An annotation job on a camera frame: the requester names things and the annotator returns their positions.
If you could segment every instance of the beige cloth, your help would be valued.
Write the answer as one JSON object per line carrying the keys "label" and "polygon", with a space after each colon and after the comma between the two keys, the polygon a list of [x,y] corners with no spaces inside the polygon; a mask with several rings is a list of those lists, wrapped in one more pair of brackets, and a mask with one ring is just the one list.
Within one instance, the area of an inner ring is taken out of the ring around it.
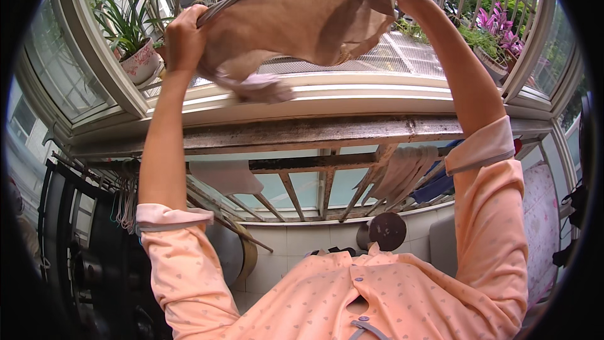
{"label": "beige cloth", "polygon": [[249,170],[249,161],[189,162],[191,174],[224,196],[258,194],[264,185]]}
{"label": "beige cloth", "polygon": [[262,62],[341,64],[371,50],[393,21],[390,0],[224,0],[198,20],[208,35],[197,72],[244,101],[290,100],[291,87],[255,74]]}
{"label": "beige cloth", "polygon": [[388,162],[385,173],[377,177],[371,190],[365,196],[381,200],[386,198],[390,210],[411,193],[415,184],[426,174],[439,157],[439,149],[434,146],[397,148]]}

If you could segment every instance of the sleeve cuff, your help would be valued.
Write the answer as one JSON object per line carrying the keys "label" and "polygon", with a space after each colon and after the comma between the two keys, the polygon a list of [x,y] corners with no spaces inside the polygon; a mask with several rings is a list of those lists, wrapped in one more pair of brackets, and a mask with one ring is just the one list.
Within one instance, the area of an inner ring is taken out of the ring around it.
{"label": "sleeve cuff", "polygon": [[479,129],[445,157],[447,175],[486,167],[514,156],[510,117],[503,116]]}
{"label": "sleeve cuff", "polygon": [[178,230],[199,224],[214,223],[214,212],[200,208],[172,210],[159,203],[137,205],[137,222],[141,231]]}

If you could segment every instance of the tiled wall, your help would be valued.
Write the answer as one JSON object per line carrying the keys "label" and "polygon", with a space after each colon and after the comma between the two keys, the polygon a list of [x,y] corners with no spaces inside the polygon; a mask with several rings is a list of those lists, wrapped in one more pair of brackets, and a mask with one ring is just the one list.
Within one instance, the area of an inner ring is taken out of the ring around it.
{"label": "tiled wall", "polygon": [[[428,232],[434,222],[453,214],[453,206],[403,217],[407,236],[393,253],[413,253],[430,261]],[[274,249],[269,253],[258,247],[258,262],[244,284],[232,286],[231,291],[240,313],[252,307],[264,293],[271,290],[307,252],[316,249],[340,249],[356,245],[359,224],[334,224],[331,226],[248,226],[252,236]]]}

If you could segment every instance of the woman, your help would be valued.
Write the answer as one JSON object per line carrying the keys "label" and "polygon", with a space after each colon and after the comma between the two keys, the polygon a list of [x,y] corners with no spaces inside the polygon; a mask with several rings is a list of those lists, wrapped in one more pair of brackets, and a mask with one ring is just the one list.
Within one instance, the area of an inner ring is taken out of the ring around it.
{"label": "woman", "polygon": [[181,109],[201,57],[206,8],[167,29],[169,69],[147,134],[137,220],[152,288],[175,339],[505,339],[527,301],[523,175],[493,80],[432,0],[397,0],[427,34],[466,141],[446,158],[457,192],[458,272],[373,245],[305,258],[242,317],[204,235],[208,212],[186,212]]}

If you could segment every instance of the white ceramic pot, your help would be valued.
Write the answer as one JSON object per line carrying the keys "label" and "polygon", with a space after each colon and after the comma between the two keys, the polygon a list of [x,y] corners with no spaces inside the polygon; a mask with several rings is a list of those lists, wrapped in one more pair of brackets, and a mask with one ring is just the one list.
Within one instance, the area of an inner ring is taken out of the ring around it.
{"label": "white ceramic pot", "polygon": [[474,48],[474,54],[483,64],[484,68],[486,68],[494,82],[501,81],[507,74],[507,66],[497,63],[480,46]]}
{"label": "white ceramic pot", "polygon": [[121,62],[121,67],[135,86],[149,79],[159,67],[161,60],[153,48],[153,40],[149,38],[142,48],[132,57]]}

